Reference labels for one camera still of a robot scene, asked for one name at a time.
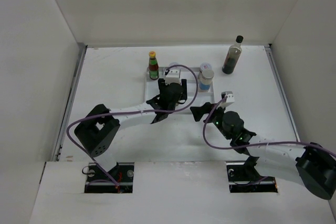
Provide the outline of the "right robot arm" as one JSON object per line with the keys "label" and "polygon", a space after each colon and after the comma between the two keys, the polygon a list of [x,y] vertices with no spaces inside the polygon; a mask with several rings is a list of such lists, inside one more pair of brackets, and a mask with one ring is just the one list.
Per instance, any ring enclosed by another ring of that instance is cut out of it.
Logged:
{"label": "right robot arm", "polygon": [[227,150],[248,158],[244,175],[251,180],[261,177],[281,178],[304,186],[313,195],[330,200],[335,193],[335,153],[317,143],[274,141],[249,131],[234,111],[219,104],[205,103],[191,107],[196,122],[213,124],[229,140]]}

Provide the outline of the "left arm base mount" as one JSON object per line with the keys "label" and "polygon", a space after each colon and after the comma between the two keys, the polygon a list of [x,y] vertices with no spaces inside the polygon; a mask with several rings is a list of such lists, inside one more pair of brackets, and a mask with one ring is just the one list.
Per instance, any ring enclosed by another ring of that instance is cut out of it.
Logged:
{"label": "left arm base mount", "polygon": [[110,173],[114,182],[94,163],[89,163],[82,169],[86,176],[85,194],[131,194],[133,193],[134,163],[119,163]]}

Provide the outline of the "brown jar white lid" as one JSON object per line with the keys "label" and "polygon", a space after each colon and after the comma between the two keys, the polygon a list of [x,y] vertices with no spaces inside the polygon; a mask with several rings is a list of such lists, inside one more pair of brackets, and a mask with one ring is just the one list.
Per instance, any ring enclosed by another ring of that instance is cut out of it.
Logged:
{"label": "brown jar white lid", "polygon": [[170,63],[169,64],[169,66],[168,66],[168,69],[169,70],[172,70],[172,69],[179,69],[180,67],[179,67],[179,63],[178,62],[172,62],[172,63]]}
{"label": "brown jar white lid", "polygon": [[208,62],[203,62],[200,64],[199,72],[202,73],[204,70],[212,70],[212,65]]}

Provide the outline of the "red sauce bottle yellow cap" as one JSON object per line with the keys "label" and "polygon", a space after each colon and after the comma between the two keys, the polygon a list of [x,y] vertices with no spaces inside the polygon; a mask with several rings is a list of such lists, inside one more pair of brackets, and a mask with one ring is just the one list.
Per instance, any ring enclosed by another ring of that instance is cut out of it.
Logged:
{"label": "red sauce bottle yellow cap", "polygon": [[155,51],[150,51],[149,52],[149,77],[152,80],[157,80],[159,78],[159,65],[158,61],[156,58],[156,53]]}

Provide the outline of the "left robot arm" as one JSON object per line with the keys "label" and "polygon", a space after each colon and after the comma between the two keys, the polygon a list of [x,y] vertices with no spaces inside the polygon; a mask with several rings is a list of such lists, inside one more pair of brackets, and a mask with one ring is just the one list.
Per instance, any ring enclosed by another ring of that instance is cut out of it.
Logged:
{"label": "left robot arm", "polygon": [[118,175],[118,163],[112,157],[109,147],[119,130],[140,124],[155,124],[168,117],[166,111],[174,111],[180,101],[187,99],[187,80],[180,84],[165,84],[158,80],[159,94],[146,102],[124,109],[112,110],[122,115],[104,116],[81,122],[74,130],[84,149],[101,166],[100,175],[106,181],[113,181]]}

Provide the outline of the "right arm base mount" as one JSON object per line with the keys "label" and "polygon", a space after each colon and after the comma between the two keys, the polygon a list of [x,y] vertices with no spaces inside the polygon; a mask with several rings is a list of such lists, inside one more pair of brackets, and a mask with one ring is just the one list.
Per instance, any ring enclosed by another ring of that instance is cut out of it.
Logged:
{"label": "right arm base mount", "polygon": [[227,162],[227,176],[231,193],[277,193],[274,177],[261,176],[255,169],[256,157],[245,161]]}

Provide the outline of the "tall dark sauce bottle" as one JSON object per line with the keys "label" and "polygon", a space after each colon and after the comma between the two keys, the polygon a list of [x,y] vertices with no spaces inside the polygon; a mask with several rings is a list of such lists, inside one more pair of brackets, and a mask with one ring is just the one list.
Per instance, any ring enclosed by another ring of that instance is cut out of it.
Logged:
{"label": "tall dark sauce bottle", "polygon": [[224,60],[223,67],[222,67],[223,73],[225,74],[233,73],[237,65],[238,59],[242,52],[241,44],[243,40],[244,40],[244,37],[241,35],[238,35],[236,37],[235,43],[229,47],[226,58]]}

